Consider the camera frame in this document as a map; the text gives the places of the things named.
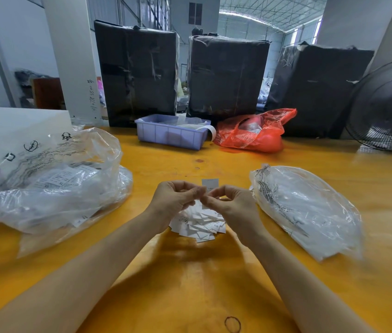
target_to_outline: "printed plastic bag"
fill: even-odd
[[[0,163],[0,222],[25,234],[20,256],[59,243],[119,206],[132,174],[98,129],[34,140]]]
[[[361,215],[316,175],[296,167],[265,165],[250,173],[261,209],[315,260],[337,253],[362,258]]]
[[[284,125],[296,116],[296,109],[277,109],[261,114],[240,115],[219,122],[215,144],[267,153],[283,149]]]

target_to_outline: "black wrapped package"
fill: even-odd
[[[110,126],[176,113],[178,36],[173,31],[94,22]]]
[[[269,41],[220,36],[190,38],[190,115],[219,121],[254,114],[269,46]]]
[[[337,49],[302,43],[282,49],[265,109],[295,108],[284,136],[339,138],[334,129],[374,55],[373,50]]]

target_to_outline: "forearm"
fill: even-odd
[[[142,213],[0,310],[0,332],[73,333],[157,233]]]
[[[373,333],[341,299],[270,234],[252,242],[254,252],[303,333]]]

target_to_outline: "hand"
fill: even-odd
[[[172,218],[188,206],[194,206],[205,194],[207,188],[186,181],[161,182],[154,192],[153,199],[145,210],[160,222],[158,232],[167,229]]]
[[[253,195],[243,188],[223,185],[200,198],[205,206],[220,213],[245,246],[250,246],[259,234],[266,234]]]

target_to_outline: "packing tape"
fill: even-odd
[[[201,127],[197,128],[196,130],[201,130],[203,128],[206,128],[206,129],[210,130],[210,132],[211,132],[211,141],[213,141],[216,138],[216,128],[214,128],[214,126],[211,126],[211,125],[204,125],[204,126],[201,126]]]

